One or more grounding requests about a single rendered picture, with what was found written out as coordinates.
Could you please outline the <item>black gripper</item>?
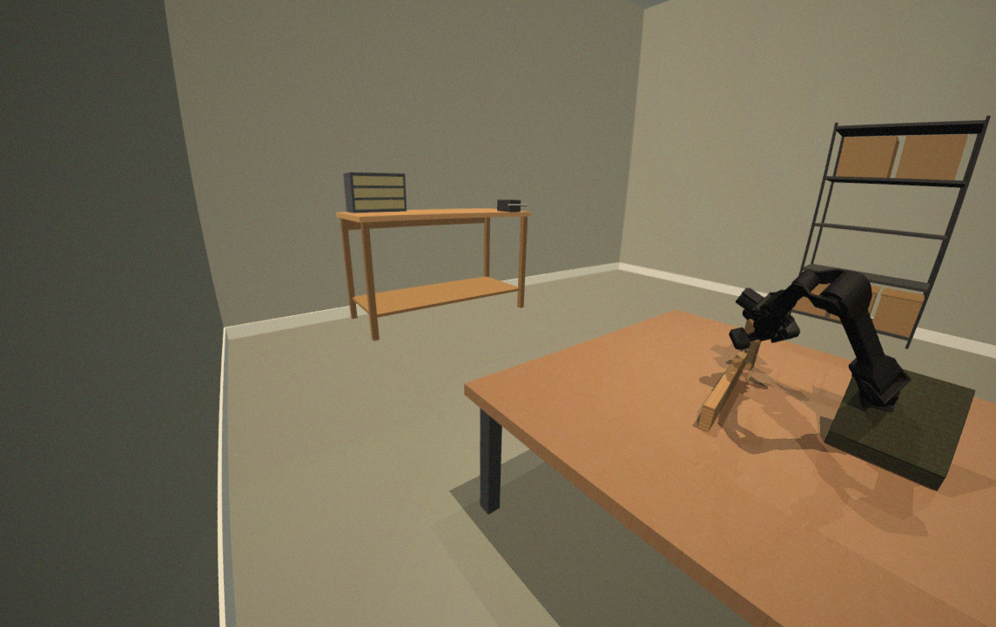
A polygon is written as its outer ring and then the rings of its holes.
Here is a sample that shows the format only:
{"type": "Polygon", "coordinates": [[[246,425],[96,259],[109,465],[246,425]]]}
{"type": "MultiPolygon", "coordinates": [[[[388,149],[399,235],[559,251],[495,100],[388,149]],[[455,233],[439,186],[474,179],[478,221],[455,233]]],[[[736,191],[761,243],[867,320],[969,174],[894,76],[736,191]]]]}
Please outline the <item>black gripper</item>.
{"type": "Polygon", "coordinates": [[[792,339],[799,336],[800,330],[797,326],[796,321],[793,321],[788,327],[781,325],[777,330],[768,330],[764,326],[759,324],[759,317],[756,317],[757,324],[753,324],[754,333],[747,334],[744,331],[744,327],[738,327],[736,329],[731,329],[729,336],[732,339],[732,344],[736,349],[746,349],[749,348],[750,341],[760,339],[764,341],[766,339],[771,339],[771,344],[776,344],[782,340],[792,339]],[[754,338],[753,338],[754,337],[754,338]]]}

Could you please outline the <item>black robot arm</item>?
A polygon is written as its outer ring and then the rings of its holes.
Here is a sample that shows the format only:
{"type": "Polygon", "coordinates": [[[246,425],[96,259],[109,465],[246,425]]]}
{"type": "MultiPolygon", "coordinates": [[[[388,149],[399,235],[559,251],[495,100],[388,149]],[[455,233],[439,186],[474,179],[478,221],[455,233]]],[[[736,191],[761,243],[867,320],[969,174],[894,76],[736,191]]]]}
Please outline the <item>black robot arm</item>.
{"type": "MultiPolygon", "coordinates": [[[[754,320],[768,330],[788,327],[794,318],[788,312],[797,301],[807,297],[815,308],[835,314],[843,322],[856,360],[849,369],[860,390],[860,405],[883,410],[895,409],[900,390],[911,382],[908,374],[889,354],[883,352],[875,325],[868,311],[872,300],[871,282],[862,273],[833,267],[824,271],[804,270],[788,286],[765,297],[746,288],[736,303],[744,307],[744,318],[754,320]],[[830,283],[819,296],[810,293],[819,283],[830,283]],[[863,404],[864,403],[864,404],[863,404]]],[[[891,412],[892,412],[891,410],[891,412]]]]}

